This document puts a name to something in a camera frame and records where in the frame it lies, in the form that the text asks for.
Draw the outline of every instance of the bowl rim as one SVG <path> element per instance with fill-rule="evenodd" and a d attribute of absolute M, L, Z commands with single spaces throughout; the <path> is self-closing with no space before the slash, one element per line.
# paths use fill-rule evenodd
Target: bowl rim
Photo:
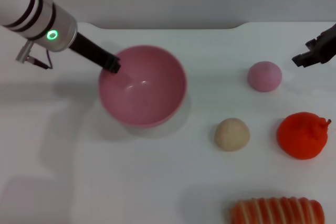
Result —
<path fill-rule="evenodd" d="M 170 51 L 168 51 L 167 49 L 164 49 L 164 48 L 161 48 L 161 47 L 158 47 L 158 46 L 154 46 L 154 45 L 135 45 L 135 46 L 130 46 L 130 47 L 126 47 L 120 51 L 118 51 L 115 55 L 118 56 L 120 53 L 126 51 L 126 50 L 129 50 L 129 49 L 133 49 L 133 48 L 139 48 L 139 47 L 147 47 L 147 48 L 154 48 L 154 49 L 157 49 L 157 50 L 160 50 L 160 51 L 163 51 L 165 52 L 166 54 L 170 55 L 175 63 L 177 63 L 179 69 L 181 70 L 181 73 L 182 73 L 182 76 L 183 76 L 183 85 L 184 85 L 184 89 L 183 89 L 183 94 L 181 96 L 181 99 L 180 101 L 178 102 L 178 105 L 176 106 L 176 108 L 171 112 L 169 113 L 165 118 L 159 120 L 159 121 L 156 121 L 156 122 L 153 122 L 153 123 L 146 123 L 146 124 L 139 124 L 139 123 L 131 123 L 131 122 L 127 122 L 125 120 L 121 120 L 117 117 L 115 117 L 107 108 L 106 106 L 104 105 L 104 103 L 102 102 L 102 99 L 101 99 L 101 89 L 100 89 L 100 85 L 99 85 L 99 100 L 100 100 L 100 103 L 103 105 L 103 107 L 105 108 L 105 110 L 113 117 L 115 118 L 117 121 L 123 123 L 123 124 L 127 124 L 127 125 L 130 125 L 130 126 L 135 126 L 135 127 L 141 127 L 141 128 L 150 128 L 150 127 L 155 127 L 155 126 L 158 126 L 160 124 L 163 124 L 164 122 L 168 121 L 171 117 L 173 117 L 173 115 L 179 110 L 179 108 L 181 107 L 181 105 L 183 104 L 184 100 L 185 100 L 185 97 L 186 97 L 186 94 L 187 94 L 187 88 L 188 88 L 188 81 L 187 81 L 187 75 L 186 75 L 186 72 L 183 68 L 183 65 L 181 64 L 181 62 L 175 57 L 175 55 L 173 55 Z"/>

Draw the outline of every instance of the orange striped toy food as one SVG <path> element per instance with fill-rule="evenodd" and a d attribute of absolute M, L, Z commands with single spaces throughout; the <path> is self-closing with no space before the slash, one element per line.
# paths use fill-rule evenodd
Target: orange striped toy food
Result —
<path fill-rule="evenodd" d="M 324 224 L 321 204 L 306 198 L 241 200 L 230 213 L 232 224 Z"/>

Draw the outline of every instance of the beige ball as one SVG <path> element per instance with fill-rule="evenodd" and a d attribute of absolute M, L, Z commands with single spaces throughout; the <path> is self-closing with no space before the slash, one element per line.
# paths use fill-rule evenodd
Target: beige ball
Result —
<path fill-rule="evenodd" d="M 225 151 L 237 151 L 250 140 L 250 130 L 238 118 L 229 118 L 222 121 L 215 133 L 216 144 Z"/>

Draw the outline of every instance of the red toy fruit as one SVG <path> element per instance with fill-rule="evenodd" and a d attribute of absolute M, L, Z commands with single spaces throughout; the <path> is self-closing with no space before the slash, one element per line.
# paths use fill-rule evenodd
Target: red toy fruit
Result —
<path fill-rule="evenodd" d="M 287 117 L 278 128 L 277 138 L 280 147 L 297 159 L 316 157 L 328 139 L 328 125 L 331 120 L 300 112 Z"/>

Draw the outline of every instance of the green led light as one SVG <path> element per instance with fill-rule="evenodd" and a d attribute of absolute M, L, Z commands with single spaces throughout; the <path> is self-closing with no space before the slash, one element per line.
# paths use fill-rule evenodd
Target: green led light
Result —
<path fill-rule="evenodd" d="M 49 40 L 53 40 L 53 39 L 56 39 L 58 37 L 58 32 L 56 30 L 51 30 L 48 32 L 47 34 L 47 38 Z"/>

